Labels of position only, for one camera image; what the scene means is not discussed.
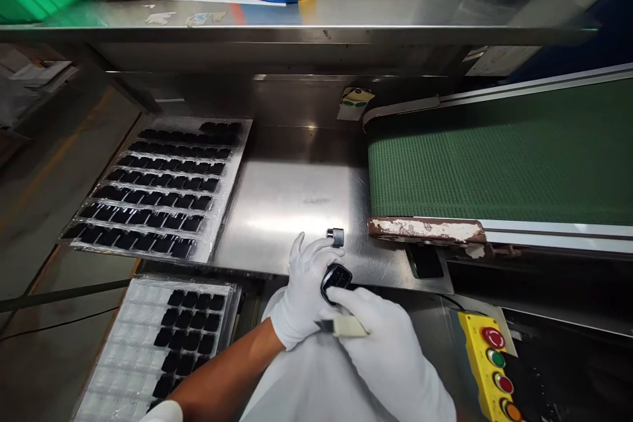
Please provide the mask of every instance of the cable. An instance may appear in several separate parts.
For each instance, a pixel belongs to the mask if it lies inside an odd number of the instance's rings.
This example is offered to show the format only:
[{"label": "cable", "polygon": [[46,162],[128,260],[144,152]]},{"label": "cable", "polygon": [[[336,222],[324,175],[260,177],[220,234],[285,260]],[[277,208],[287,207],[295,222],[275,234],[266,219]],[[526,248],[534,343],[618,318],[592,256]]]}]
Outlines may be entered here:
[{"label": "cable", "polygon": [[112,310],[116,310],[116,309],[118,309],[118,307],[114,307],[114,308],[111,308],[109,310],[104,310],[104,311],[99,312],[99,313],[93,313],[92,315],[84,316],[82,318],[78,318],[76,320],[71,320],[69,322],[58,323],[56,325],[45,326],[44,328],[38,328],[37,330],[29,330],[27,332],[21,332],[21,333],[16,333],[16,334],[13,334],[13,335],[5,336],[4,338],[0,338],[0,343],[5,342],[7,340],[10,340],[11,338],[15,338],[17,336],[23,336],[23,335],[26,335],[26,334],[37,333],[37,332],[41,332],[41,331],[44,331],[44,330],[50,330],[51,328],[57,328],[58,326],[64,326],[64,325],[67,325],[67,324],[70,324],[70,323],[77,323],[78,321],[86,320],[88,318],[98,317],[99,315],[111,312]]},{"label": "cable", "polygon": [[465,309],[463,306],[461,306],[459,303],[457,303],[457,302],[456,302],[455,300],[453,300],[452,298],[447,297],[447,296],[445,296],[445,295],[442,295],[441,293],[436,293],[435,295],[439,295],[439,296],[440,296],[440,297],[442,297],[443,299],[448,300],[448,301],[449,301],[449,302],[451,302],[453,305],[455,305],[457,308],[459,308],[459,310],[460,310],[460,311],[464,311],[464,312],[466,311],[466,309]]}]

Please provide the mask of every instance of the red emergency stop button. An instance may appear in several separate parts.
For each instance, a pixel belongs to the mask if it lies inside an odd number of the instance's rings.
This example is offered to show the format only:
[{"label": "red emergency stop button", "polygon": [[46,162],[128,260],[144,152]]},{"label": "red emergency stop button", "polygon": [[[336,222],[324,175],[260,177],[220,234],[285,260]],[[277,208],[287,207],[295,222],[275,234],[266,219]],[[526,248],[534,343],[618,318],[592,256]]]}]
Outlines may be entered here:
[{"label": "red emergency stop button", "polygon": [[492,326],[486,326],[481,329],[481,337],[495,349],[502,349],[506,345],[506,340],[499,330]]},{"label": "red emergency stop button", "polygon": [[514,384],[508,378],[506,378],[501,373],[493,374],[493,380],[495,381],[495,386],[497,386],[500,390],[505,392],[506,394],[511,394],[514,392]]},{"label": "red emergency stop button", "polygon": [[523,415],[521,415],[521,411],[506,398],[501,399],[501,410],[503,411],[503,414],[505,414],[505,416],[509,418],[512,422],[521,422],[521,420],[523,420]]}]

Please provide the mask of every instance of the conveyor belt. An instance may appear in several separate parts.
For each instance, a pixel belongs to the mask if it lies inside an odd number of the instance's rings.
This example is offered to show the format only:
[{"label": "conveyor belt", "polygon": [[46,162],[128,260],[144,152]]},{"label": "conveyor belt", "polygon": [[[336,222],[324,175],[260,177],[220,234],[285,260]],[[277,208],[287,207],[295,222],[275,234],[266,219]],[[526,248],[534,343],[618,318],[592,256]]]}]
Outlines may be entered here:
[{"label": "conveyor belt", "polygon": [[633,224],[633,80],[367,124],[373,216]]}]

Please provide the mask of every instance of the stainless steel table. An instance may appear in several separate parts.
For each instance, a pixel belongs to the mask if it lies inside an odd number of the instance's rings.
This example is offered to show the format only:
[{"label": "stainless steel table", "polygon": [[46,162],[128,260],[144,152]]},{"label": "stainless steel table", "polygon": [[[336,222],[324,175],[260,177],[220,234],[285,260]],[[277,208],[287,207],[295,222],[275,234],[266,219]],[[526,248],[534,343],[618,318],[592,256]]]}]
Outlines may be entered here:
[{"label": "stainless steel table", "polygon": [[345,262],[357,284],[452,293],[444,278],[413,276],[403,246],[371,239],[367,147],[355,131],[255,127],[211,265],[287,275],[293,240],[345,229]]}]

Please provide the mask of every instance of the sticker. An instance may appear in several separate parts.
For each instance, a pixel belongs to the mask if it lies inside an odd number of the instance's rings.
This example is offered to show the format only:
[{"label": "sticker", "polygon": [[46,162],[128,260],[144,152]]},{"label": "sticker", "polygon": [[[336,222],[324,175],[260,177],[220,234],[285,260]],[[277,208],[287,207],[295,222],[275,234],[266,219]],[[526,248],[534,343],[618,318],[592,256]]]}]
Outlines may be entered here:
[{"label": "sticker", "polygon": [[220,23],[225,16],[226,12],[195,13],[189,16],[185,24],[191,28],[192,26],[202,26],[205,23]]},{"label": "sticker", "polygon": [[167,24],[167,20],[175,14],[176,12],[152,13],[150,16],[147,17],[145,23],[165,26]]}]

